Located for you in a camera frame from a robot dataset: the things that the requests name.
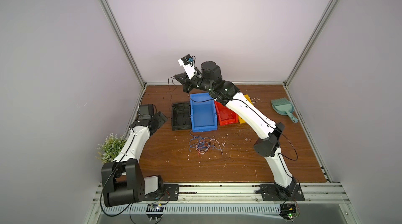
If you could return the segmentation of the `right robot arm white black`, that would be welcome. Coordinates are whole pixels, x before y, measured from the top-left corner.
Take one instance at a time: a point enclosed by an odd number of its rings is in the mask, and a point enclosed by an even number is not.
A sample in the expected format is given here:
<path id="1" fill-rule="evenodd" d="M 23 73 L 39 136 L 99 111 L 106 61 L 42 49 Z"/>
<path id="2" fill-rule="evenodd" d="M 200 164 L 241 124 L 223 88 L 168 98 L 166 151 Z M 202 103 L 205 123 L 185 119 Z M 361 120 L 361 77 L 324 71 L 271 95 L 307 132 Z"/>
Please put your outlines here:
<path id="1" fill-rule="evenodd" d="M 283 136 L 283 124 L 270 120 L 246 99 L 236 85 L 225 81 L 220 67 L 215 62 L 204 62 L 202 69 L 199 70 L 195 66 L 194 58 L 187 55 L 180 58 L 178 63 L 185 72 L 176 74 L 174 78 L 182 84 L 183 91 L 186 93 L 193 89 L 205 91 L 214 101 L 245 120 L 258 136 L 254 150 L 266 159 L 277 188 L 288 191 L 293 189 L 297 182 L 289 171 L 281 151 L 280 137 Z"/>

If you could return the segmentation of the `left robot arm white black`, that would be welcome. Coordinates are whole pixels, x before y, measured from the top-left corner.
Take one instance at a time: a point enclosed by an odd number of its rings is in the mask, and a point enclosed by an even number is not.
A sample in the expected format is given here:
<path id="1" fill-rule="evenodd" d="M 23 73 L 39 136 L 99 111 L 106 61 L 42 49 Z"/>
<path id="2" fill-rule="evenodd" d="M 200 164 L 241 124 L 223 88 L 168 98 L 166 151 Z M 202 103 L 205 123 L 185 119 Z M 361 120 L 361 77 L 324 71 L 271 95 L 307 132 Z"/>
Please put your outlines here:
<path id="1" fill-rule="evenodd" d="M 101 169 L 101 209 L 161 199 L 164 196 L 162 177 L 143 176 L 139 160 L 146 142 L 166 122 L 167 117 L 161 112 L 134 121 L 128 140 L 118 156 L 112 162 L 105 163 Z"/>

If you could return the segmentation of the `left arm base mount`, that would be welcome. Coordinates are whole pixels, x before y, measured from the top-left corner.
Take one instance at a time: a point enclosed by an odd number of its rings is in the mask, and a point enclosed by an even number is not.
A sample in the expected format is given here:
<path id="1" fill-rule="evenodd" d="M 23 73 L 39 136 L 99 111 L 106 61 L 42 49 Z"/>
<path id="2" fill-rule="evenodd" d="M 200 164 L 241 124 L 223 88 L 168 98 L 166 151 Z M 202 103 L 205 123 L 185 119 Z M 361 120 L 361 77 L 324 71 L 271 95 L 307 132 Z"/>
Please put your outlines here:
<path id="1" fill-rule="evenodd" d="M 158 189 L 155 192 L 149 193 L 145 196 L 145 201 L 173 201 L 179 199 L 179 184 L 165 184 L 163 189 Z"/>

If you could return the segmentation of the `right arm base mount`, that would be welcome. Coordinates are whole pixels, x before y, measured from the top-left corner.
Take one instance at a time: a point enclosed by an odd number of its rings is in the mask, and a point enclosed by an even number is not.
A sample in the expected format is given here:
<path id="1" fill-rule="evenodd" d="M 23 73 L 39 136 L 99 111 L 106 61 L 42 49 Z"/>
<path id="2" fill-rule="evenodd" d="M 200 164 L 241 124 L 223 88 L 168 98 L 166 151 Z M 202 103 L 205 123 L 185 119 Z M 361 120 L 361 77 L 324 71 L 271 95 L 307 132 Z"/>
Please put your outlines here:
<path id="1" fill-rule="evenodd" d="M 256 194 L 262 196 L 263 201 L 305 201 L 304 194 L 299 184 L 290 185 L 289 188 L 283 188 L 276 184 L 261 184 Z"/>

